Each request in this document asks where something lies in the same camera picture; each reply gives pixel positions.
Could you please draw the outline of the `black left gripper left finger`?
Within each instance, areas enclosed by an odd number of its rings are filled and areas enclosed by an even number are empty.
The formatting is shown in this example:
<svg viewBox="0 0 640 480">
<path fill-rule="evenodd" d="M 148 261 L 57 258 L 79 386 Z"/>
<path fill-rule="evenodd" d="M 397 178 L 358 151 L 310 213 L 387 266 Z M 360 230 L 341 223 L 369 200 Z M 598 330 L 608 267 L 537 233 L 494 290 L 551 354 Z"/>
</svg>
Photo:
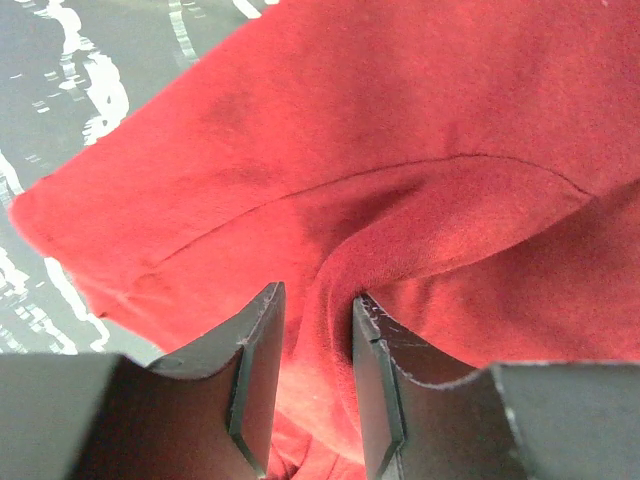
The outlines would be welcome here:
<svg viewBox="0 0 640 480">
<path fill-rule="evenodd" d="M 262 479 L 285 287 L 142 366 L 121 354 L 1 358 L 5 479 Z"/>
</svg>

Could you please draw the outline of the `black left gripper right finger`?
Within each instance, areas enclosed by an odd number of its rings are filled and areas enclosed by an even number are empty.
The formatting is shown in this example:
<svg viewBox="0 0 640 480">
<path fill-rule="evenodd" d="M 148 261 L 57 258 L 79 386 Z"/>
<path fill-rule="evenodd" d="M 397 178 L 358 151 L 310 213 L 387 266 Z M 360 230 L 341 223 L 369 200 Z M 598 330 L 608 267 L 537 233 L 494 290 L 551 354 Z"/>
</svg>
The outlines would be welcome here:
<svg viewBox="0 0 640 480">
<path fill-rule="evenodd" d="M 635 479 L 639 367 L 475 369 L 353 304 L 353 368 L 371 479 Z"/>
</svg>

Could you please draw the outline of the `dark red t shirt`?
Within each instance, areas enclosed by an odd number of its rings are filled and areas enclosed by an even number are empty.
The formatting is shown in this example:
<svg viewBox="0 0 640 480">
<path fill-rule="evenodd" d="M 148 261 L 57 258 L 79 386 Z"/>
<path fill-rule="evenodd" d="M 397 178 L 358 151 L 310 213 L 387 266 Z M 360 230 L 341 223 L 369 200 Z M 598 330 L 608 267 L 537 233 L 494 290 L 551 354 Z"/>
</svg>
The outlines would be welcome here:
<svg viewBox="0 0 640 480">
<path fill-rule="evenodd" d="M 361 479 L 361 293 L 476 367 L 638 359 L 639 5 L 283 1 L 10 218 L 163 349 L 283 282 L 268 475 Z"/>
</svg>

